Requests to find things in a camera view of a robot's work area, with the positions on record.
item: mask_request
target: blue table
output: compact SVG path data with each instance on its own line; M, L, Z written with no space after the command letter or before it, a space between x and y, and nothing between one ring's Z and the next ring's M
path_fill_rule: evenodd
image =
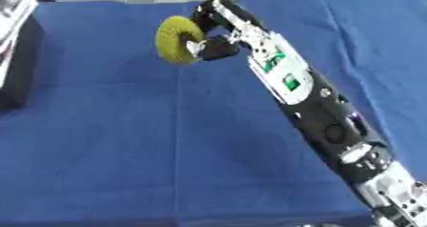
M286 36L427 179L425 0L237 2ZM29 105L0 114L0 223L286 226L367 216L243 54L191 67L157 56L159 24L195 5L39 7L47 34Z

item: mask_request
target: black robot arm segment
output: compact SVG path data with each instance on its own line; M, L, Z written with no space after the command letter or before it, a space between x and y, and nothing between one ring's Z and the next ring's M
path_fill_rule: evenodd
M320 73L311 68L280 34L231 0L208 0L193 21L208 32L230 32L221 41L188 42L201 59L227 57L215 50L248 48L249 67L270 91L281 111L303 134L323 161L373 211L381 226L427 227L427 188L395 159L388 143Z

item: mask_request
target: screw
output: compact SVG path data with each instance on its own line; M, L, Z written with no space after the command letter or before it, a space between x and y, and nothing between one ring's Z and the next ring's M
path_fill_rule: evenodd
M328 97L330 95L331 95L331 90L329 90L328 88L323 88L322 90L320 90L320 96Z
M295 119L301 118L301 113L294 113L294 118Z

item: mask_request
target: robotic hand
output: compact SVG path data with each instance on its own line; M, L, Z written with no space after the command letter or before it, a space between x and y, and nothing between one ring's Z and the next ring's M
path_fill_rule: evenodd
M222 26L230 35L205 38ZM387 142L278 33L231 0L208 0L192 20L173 16L156 46L172 63L189 64L251 51L249 67L323 161L372 209L379 226L427 227L427 186L395 159Z

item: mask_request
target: yellow ball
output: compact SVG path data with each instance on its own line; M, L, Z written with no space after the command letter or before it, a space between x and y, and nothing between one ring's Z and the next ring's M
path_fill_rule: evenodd
M155 46L160 56L170 63L192 64L196 59L180 40L182 33L189 33L197 42L206 38L205 33L192 20L183 16L172 16L158 28Z

